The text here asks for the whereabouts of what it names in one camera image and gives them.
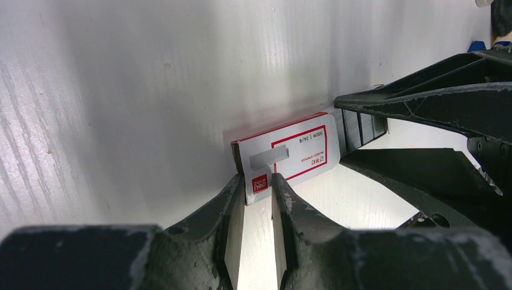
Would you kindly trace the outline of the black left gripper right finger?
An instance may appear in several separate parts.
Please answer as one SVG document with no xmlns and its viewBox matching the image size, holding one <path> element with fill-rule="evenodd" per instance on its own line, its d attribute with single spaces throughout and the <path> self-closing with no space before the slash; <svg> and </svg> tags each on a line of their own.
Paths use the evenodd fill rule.
<svg viewBox="0 0 512 290">
<path fill-rule="evenodd" d="M 510 289 L 511 255 L 480 228 L 349 230 L 274 173 L 279 289 Z"/>
</svg>

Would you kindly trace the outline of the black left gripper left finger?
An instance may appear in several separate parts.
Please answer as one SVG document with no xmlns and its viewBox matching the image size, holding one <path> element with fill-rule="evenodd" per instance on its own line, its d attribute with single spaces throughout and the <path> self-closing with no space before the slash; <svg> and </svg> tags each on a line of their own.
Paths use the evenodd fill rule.
<svg viewBox="0 0 512 290">
<path fill-rule="evenodd" d="M 22 227 L 1 242 L 2 289 L 235 289 L 245 181 L 180 222 Z"/>
</svg>

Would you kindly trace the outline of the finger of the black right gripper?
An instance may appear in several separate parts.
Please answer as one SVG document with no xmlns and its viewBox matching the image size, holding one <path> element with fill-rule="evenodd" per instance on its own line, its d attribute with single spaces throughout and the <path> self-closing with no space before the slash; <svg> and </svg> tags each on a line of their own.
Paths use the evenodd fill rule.
<svg viewBox="0 0 512 290">
<path fill-rule="evenodd" d="M 384 185 L 446 228 L 480 227 L 511 240 L 511 200 L 453 149 L 356 150 L 341 164 Z"/>
<path fill-rule="evenodd" d="M 457 54 L 334 106 L 511 143 L 511 48 Z"/>
</svg>

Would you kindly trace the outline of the blue stapler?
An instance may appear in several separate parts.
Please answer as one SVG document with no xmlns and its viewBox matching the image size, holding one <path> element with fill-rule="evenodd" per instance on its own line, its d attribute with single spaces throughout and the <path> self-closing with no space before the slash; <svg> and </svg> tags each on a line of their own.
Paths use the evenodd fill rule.
<svg viewBox="0 0 512 290">
<path fill-rule="evenodd" d="M 511 41 L 507 41 L 507 40 L 501 40 L 501 41 L 496 41 L 490 48 L 487 48 L 485 43 L 481 40 L 474 40 L 467 52 L 468 53 L 472 53 L 472 52 L 475 52 L 475 51 L 484 51 L 484 50 L 507 50 L 509 47 L 511 47 Z"/>
</svg>

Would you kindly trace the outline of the red white staple box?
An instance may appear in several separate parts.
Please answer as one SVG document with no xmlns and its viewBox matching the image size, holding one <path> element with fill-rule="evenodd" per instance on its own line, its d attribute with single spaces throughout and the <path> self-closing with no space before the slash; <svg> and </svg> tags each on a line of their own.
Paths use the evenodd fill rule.
<svg viewBox="0 0 512 290">
<path fill-rule="evenodd" d="M 341 158 L 336 119 L 327 111 L 232 141 L 231 148 L 245 177 L 246 205 L 271 195 L 274 173 L 297 185 L 331 170 Z"/>
</svg>

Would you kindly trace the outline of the box of staples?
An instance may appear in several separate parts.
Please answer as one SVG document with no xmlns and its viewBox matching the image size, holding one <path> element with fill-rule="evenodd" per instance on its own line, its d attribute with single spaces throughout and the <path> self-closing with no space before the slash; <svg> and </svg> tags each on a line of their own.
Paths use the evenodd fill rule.
<svg viewBox="0 0 512 290">
<path fill-rule="evenodd" d="M 385 117 L 332 108 L 341 157 L 380 138 L 388 131 Z"/>
</svg>

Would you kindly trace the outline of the beige and black stapler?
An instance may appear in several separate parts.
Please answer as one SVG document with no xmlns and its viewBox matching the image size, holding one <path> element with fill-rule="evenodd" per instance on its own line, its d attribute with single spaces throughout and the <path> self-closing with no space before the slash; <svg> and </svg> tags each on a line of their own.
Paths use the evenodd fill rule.
<svg viewBox="0 0 512 290">
<path fill-rule="evenodd" d="M 493 2 L 494 2 L 494 0 L 475 0 L 475 4 L 479 8 L 487 7 L 487 6 L 491 5 Z"/>
</svg>

